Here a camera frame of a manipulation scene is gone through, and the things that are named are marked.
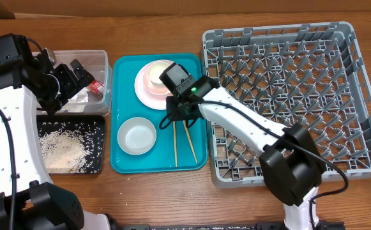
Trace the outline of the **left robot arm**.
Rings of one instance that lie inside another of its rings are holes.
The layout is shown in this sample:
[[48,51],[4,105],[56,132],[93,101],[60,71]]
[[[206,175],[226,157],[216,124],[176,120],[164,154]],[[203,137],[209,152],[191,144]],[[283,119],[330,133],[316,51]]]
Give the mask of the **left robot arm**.
[[0,60],[0,229],[117,228],[53,184],[39,144],[37,108],[55,113],[92,81],[77,60],[54,66],[45,52]]

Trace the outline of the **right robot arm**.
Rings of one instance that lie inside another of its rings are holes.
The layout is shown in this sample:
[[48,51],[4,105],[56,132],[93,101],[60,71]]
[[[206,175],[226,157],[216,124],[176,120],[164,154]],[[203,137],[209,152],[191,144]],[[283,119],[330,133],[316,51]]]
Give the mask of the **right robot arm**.
[[166,99],[170,121],[204,118],[217,124],[258,157],[268,190],[284,204],[286,229],[316,229],[312,198],[326,170],[309,131],[261,116],[236,100],[219,83],[203,76],[160,78],[172,96]]

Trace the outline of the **white napkin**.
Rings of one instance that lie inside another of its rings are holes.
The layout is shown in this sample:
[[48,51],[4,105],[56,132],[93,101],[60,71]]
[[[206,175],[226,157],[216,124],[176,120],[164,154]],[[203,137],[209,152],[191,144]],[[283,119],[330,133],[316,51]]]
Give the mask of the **white napkin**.
[[83,88],[76,95],[68,100],[68,103],[86,103],[89,100],[88,88]]

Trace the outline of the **small grey-white bowl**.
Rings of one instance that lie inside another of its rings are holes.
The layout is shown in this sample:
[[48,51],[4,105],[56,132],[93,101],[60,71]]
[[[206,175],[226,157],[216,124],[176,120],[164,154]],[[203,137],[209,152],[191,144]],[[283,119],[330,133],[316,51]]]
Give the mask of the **small grey-white bowl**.
[[150,120],[134,117],[120,126],[117,131],[117,143],[129,155],[142,155],[154,146],[156,136],[156,128]]

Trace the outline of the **red snack wrapper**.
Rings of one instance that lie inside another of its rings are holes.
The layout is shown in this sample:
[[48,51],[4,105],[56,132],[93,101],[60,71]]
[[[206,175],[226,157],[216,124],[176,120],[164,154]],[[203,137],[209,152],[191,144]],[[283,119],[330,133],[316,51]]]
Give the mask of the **red snack wrapper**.
[[87,88],[90,90],[90,92],[97,96],[103,96],[104,94],[104,85],[97,80],[94,80],[92,83],[90,83]]

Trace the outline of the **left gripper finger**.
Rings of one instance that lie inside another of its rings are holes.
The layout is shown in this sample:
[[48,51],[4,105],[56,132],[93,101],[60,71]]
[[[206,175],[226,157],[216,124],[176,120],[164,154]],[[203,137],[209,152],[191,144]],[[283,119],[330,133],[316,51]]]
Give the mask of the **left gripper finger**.
[[77,84],[80,87],[89,86],[95,78],[84,68],[76,69]]
[[77,59],[72,60],[70,65],[73,68],[75,75],[85,75],[85,69]]

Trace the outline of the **wooden chopstick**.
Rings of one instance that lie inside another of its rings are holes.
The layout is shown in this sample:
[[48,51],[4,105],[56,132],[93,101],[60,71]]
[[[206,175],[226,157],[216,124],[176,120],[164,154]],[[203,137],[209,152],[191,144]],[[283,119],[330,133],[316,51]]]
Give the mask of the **wooden chopstick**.
[[197,156],[196,156],[196,153],[195,153],[195,150],[194,150],[193,142],[192,142],[192,139],[191,139],[191,136],[190,136],[188,127],[186,125],[186,121],[183,121],[183,126],[185,128],[186,136],[187,136],[187,139],[188,139],[188,142],[189,142],[189,145],[190,145],[190,148],[191,148],[191,151],[192,151],[192,154],[193,154],[195,163],[198,164]]
[[174,160],[175,166],[178,166],[178,145],[177,145],[177,135],[176,135],[176,122],[172,122],[173,127],[173,139],[174,139]]

